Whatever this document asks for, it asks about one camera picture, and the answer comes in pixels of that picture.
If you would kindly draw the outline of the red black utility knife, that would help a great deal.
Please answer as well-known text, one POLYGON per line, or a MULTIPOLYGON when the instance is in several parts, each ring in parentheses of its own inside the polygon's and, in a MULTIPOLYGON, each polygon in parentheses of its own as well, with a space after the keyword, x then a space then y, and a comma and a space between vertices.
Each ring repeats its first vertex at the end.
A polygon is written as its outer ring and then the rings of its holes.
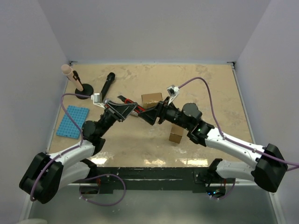
MULTIPOLYGON (((135 101, 133 101, 129 98, 126 98, 123 95, 119 95, 117 98, 120 99, 125 104, 135 103, 135 101)), ((144 112, 144 111, 145 111, 145 109, 142 106, 140 106, 139 104, 137 104, 136 108, 131 112, 131 115, 138 116, 138 114, 140 114, 141 112, 144 112)))

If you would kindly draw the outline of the taped cardboard box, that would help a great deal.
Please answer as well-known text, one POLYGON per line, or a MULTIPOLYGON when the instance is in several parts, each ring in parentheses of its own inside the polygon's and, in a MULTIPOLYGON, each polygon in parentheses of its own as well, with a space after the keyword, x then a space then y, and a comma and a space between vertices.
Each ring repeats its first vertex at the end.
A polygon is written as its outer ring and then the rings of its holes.
POLYGON ((159 101, 163 100, 162 93, 149 93, 141 95, 142 98, 142 107, 148 109, 154 107, 158 104, 159 101))

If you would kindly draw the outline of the small cardboard box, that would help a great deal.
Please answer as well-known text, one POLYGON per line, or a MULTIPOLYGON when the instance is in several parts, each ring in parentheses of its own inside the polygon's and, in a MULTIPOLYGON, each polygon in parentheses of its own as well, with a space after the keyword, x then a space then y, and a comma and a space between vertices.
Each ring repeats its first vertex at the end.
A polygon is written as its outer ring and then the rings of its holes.
POLYGON ((182 127, 173 124, 169 135, 169 141, 179 144, 182 140, 183 132, 184 129, 182 127))

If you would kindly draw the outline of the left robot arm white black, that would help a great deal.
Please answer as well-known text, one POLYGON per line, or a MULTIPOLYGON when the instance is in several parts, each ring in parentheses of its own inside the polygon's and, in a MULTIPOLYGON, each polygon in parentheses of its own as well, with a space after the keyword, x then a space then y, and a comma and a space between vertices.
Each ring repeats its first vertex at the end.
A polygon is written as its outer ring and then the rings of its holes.
POLYGON ((95 164, 88 160, 104 146, 103 135, 115 122, 123 122, 138 106, 136 102, 124 104, 107 100, 98 121, 88 120, 82 125, 82 141, 58 153, 38 153, 22 177, 19 187, 33 200, 49 202, 60 188, 84 180, 96 180, 95 164))

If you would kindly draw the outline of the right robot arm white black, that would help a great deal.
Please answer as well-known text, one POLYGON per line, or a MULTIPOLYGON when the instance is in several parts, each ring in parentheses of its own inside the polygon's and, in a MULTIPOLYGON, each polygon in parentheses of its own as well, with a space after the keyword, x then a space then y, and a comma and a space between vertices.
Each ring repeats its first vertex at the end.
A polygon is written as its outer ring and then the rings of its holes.
POLYGON ((238 162, 216 159, 208 171, 213 183, 234 178, 255 182, 260 188, 275 193, 288 169, 279 148, 245 142, 221 133, 213 125, 206 123, 195 103, 187 103, 180 110, 174 104, 160 101, 156 106, 141 113, 139 117, 150 125, 169 121, 188 131, 188 138, 195 144, 221 150, 238 162))

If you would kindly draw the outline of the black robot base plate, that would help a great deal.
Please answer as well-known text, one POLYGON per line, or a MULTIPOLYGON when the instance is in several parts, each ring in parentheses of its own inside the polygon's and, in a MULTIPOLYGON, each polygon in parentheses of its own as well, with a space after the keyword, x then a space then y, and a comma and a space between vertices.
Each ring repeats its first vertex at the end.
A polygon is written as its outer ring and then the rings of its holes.
POLYGON ((100 179, 100 193, 122 190, 120 177, 126 190, 177 190, 205 193, 222 183, 232 184, 233 178, 224 180, 208 172, 207 167, 98 167, 91 176, 104 175, 100 179))

